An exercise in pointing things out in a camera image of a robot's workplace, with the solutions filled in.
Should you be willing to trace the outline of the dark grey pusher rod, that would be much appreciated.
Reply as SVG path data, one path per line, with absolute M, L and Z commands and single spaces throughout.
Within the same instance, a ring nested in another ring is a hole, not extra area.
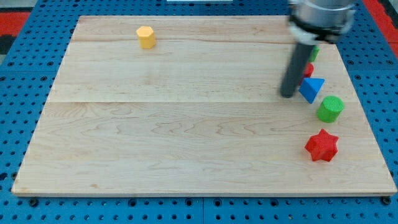
M 291 98 L 295 94 L 314 47 L 301 43 L 295 45 L 279 89 L 283 98 Z

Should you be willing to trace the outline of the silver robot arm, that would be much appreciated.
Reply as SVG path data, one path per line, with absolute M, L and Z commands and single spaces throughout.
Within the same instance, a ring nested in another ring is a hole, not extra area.
M 354 0 L 290 0 L 288 27 L 296 40 L 279 91 L 295 94 L 311 53 L 320 42 L 334 44 L 354 22 Z

